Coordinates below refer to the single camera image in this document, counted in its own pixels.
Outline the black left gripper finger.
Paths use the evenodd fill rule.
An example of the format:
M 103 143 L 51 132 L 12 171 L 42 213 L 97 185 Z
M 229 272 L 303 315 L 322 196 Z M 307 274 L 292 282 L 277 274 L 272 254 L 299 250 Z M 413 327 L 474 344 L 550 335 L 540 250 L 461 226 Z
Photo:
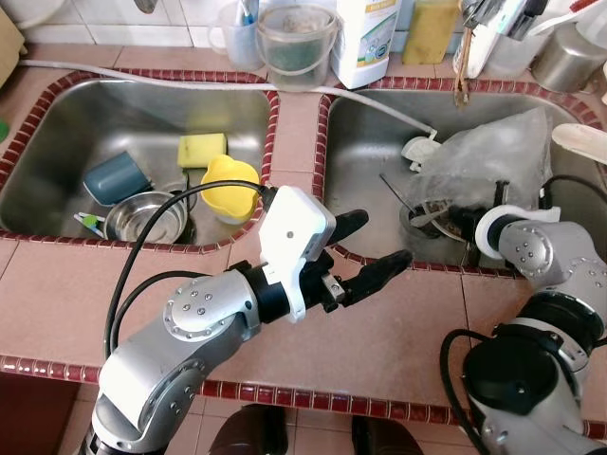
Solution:
M 383 289 L 391 279 L 411 267 L 414 255 L 409 250 L 399 250 L 395 254 L 380 257 L 366 264 L 355 277 L 343 282 L 346 298 L 343 306 L 353 306 L 360 300 L 368 299 Z
M 357 230 L 367 225 L 369 213 L 365 209 L 351 209 L 351 211 L 335 216 L 335 221 L 337 221 L 337 224 L 330 235 L 331 246 L 336 246 L 343 239 L 351 237 Z

